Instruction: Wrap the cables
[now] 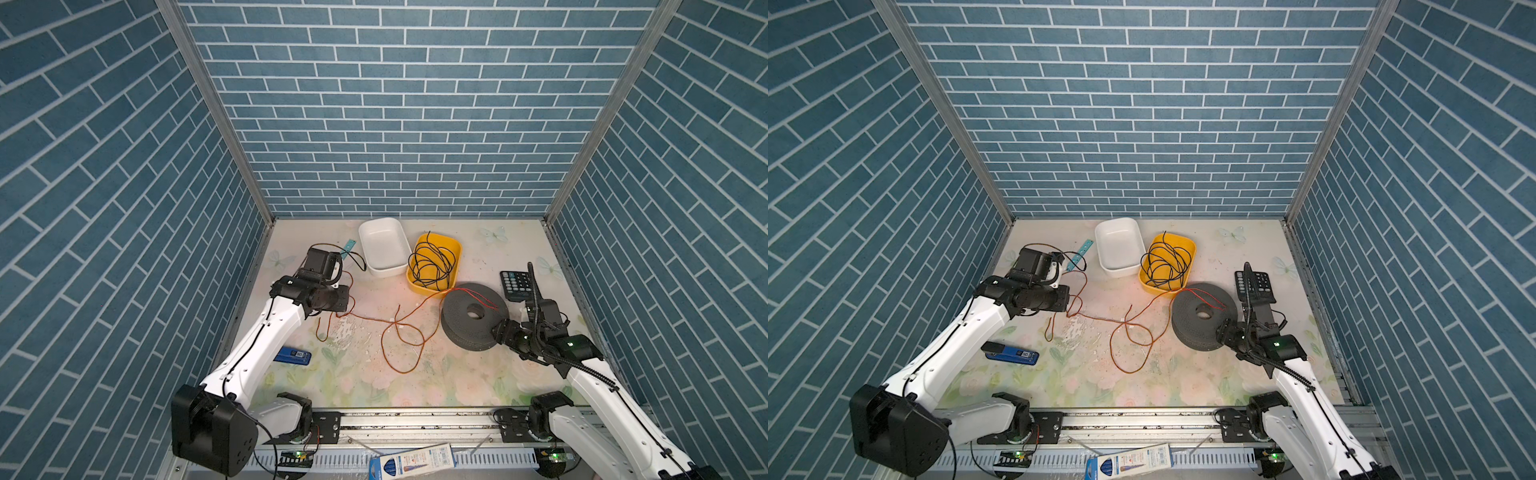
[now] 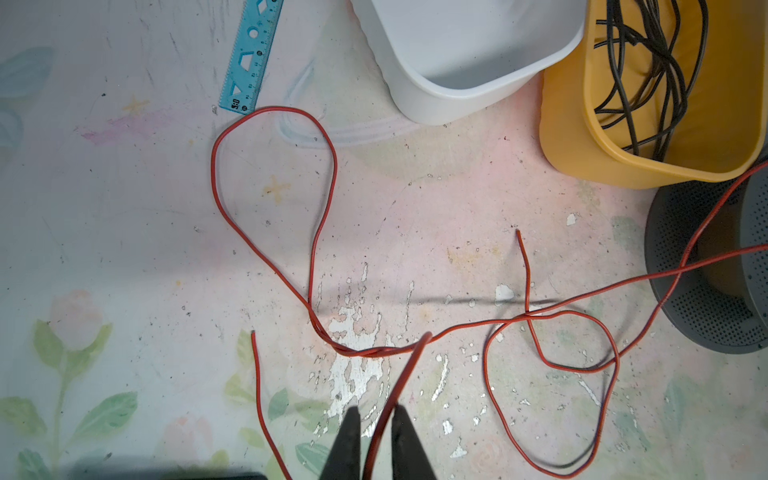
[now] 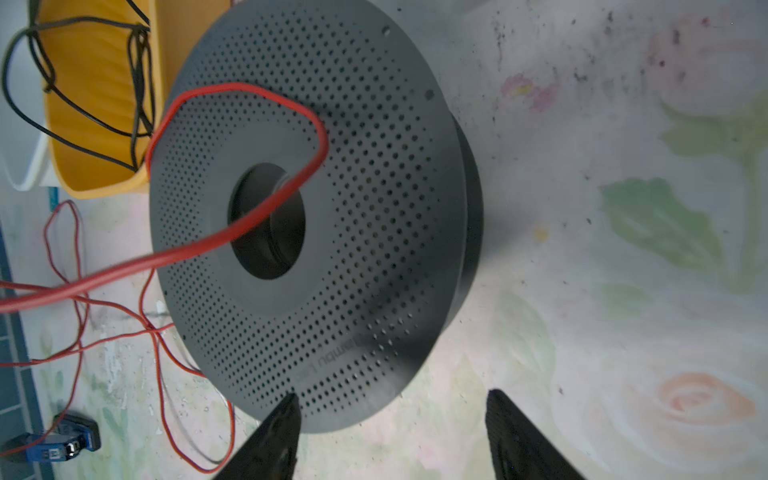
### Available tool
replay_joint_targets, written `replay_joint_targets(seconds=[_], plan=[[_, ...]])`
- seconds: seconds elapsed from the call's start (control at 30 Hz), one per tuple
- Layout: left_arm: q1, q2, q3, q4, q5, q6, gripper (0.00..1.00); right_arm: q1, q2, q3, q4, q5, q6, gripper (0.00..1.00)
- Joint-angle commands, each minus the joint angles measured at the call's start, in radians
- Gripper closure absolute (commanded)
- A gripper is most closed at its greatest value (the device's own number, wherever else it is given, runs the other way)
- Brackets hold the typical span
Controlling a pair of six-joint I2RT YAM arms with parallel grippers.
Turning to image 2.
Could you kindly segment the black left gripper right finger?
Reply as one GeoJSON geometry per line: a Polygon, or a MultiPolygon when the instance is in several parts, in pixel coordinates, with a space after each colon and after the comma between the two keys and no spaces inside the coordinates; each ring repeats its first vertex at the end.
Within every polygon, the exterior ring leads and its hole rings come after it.
{"type": "Polygon", "coordinates": [[[392,479],[436,480],[407,410],[396,405],[391,427],[392,479]]]}

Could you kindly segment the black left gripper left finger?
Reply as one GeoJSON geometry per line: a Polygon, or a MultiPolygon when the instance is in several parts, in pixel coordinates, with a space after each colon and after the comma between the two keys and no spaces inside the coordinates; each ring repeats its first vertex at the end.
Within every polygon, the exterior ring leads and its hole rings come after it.
{"type": "Polygon", "coordinates": [[[361,479],[361,419],[356,406],[346,411],[319,479],[361,479]]]}

